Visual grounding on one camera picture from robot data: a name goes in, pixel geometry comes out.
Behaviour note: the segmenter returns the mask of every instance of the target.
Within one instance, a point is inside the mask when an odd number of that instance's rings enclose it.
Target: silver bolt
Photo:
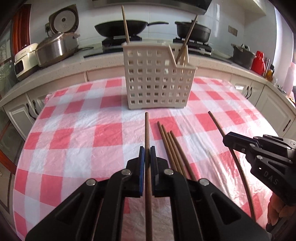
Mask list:
[[[166,175],[169,175],[169,176],[170,176],[170,175],[173,175],[173,174],[174,174],[174,170],[168,168],[168,169],[165,169],[165,170],[164,170],[164,173],[165,173]]]
[[[130,169],[123,169],[121,171],[121,174],[124,175],[124,176],[128,176],[131,174],[131,170]]]
[[[86,181],[86,185],[87,186],[93,186],[93,185],[95,185],[96,184],[96,180],[95,179],[88,179],[87,181]]]
[[[200,179],[200,184],[203,186],[207,186],[207,185],[209,185],[209,180],[202,178],[202,179]]]

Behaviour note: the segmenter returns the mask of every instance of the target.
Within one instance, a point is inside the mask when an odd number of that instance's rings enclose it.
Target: perforated basket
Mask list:
[[[178,62],[181,44],[131,42],[123,44],[128,107],[186,106],[196,67],[188,64],[188,48]]]

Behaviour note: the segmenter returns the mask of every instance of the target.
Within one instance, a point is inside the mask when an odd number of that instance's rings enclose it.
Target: tablecloth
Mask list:
[[[194,79],[183,109],[129,110],[125,78],[104,79],[56,91],[35,121],[17,167],[13,209],[17,234],[24,239],[41,219],[88,178],[109,178],[144,146],[144,113],[149,112],[150,145],[166,158],[157,127],[173,130],[197,177],[207,178],[250,213],[238,170],[208,111],[223,130],[248,137],[276,135],[257,109],[230,83]],[[237,153],[255,205],[257,222],[267,222],[271,191],[250,174]],[[169,198],[153,198],[154,240],[173,240]],[[122,240],[145,240],[144,197],[126,198]]]

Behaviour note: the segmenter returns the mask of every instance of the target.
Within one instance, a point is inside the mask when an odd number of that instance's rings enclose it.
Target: rice cooker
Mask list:
[[[15,74],[18,81],[22,81],[40,69],[36,56],[37,46],[36,43],[31,44],[15,55]]]

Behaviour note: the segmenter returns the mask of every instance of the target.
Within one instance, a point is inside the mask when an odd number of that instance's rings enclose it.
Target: human hand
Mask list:
[[[296,207],[285,205],[284,202],[274,193],[270,197],[267,211],[267,223],[274,226],[279,218],[291,216]]]

